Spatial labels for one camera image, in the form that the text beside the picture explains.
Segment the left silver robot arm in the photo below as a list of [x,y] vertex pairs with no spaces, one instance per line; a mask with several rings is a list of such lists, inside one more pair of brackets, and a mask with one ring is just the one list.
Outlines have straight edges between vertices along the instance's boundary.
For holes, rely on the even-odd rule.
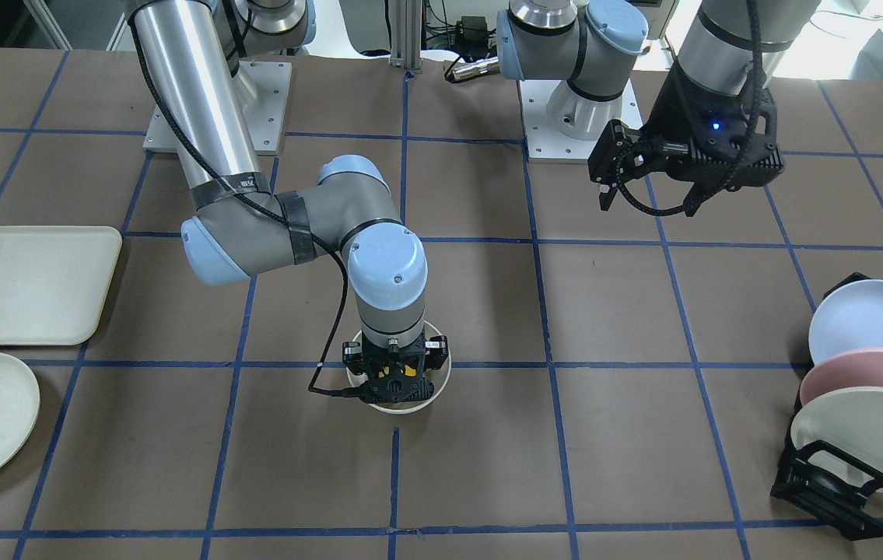
[[607,212],[616,196],[657,217],[693,216],[722,191],[765,187],[785,169],[769,72],[817,11],[815,1],[704,1],[646,121],[618,105],[650,32],[626,1],[511,1],[496,18],[500,71],[552,79],[547,114],[593,142],[588,177]]

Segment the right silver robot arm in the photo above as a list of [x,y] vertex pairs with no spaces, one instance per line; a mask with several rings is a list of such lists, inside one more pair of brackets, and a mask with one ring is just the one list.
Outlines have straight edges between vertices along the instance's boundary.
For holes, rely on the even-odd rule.
[[178,141],[196,213],[180,234],[202,282],[225,285],[330,255],[356,297],[359,340],[342,345],[352,376],[324,396],[417,411],[443,390],[430,373],[450,348],[429,336],[426,249],[403,226],[369,159],[335,157],[313,187],[271,194],[245,114],[246,57],[307,45],[310,1],[128,1],[143,78]]

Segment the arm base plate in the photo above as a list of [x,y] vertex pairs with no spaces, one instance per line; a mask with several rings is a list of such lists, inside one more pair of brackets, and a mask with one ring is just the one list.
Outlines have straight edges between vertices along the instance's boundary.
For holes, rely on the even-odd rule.
[[520,114],[530,159],[552,163],[586,162],[606,124],[643,125],[631,82],[608,102],[584,99],[559,79],[519,81]]
[[[256,155],[278,155],[292,73],[293,65],[288,61],[250,59],[239,61],[237,74],[228,79],[233,105],[238,109],[235,113],[241,114]],[[186,107],[173,109],[172,114],[183,125],[189,141],[201,148],[196,141],[203,139],[199,138],[203,135],[196,137],[193,132],[205,134],[207,125],[213,124],[211,111],[208,108],[193,111],[186,103]],[[181,148],[159,107],[154,107],[142,145],[155,153],[177,153]]]

